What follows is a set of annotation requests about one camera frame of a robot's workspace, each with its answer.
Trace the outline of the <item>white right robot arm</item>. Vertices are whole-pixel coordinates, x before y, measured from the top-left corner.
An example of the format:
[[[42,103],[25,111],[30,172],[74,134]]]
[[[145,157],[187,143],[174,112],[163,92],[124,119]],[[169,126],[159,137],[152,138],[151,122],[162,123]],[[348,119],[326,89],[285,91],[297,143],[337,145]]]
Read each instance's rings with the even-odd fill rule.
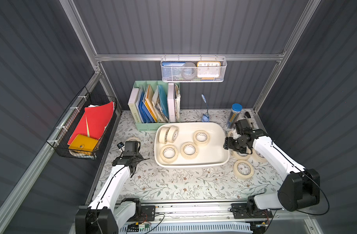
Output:
[[[256,215],[267,210],[284,209],[289,212],[302,211],[318,205],[323,192],[320,175],[314,169],[306,169],[294,161],[262,129],[253,129],[247,120],[235,123],[233,136],[226,137],[224,149],[245,153],[250,149],[261,155],[279,173],[283,181],[274,193],[263,193],[248,197],[246,210]]]

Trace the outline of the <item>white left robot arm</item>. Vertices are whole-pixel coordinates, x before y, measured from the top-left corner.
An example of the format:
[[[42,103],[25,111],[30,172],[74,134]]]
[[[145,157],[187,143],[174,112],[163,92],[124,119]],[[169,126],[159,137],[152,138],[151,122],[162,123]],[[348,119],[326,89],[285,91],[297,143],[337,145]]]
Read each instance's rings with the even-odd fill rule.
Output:
[[[86,208],[79,208],[75,216],[77,234],[117,234],[130,218],[139,216],[139,199],[126,199],[115,208],[126,181],[134,175],[137,165],[145,160],[139,150],[139,141],[124,143],[124,150],[112,162],[109,177],[96,198]]]

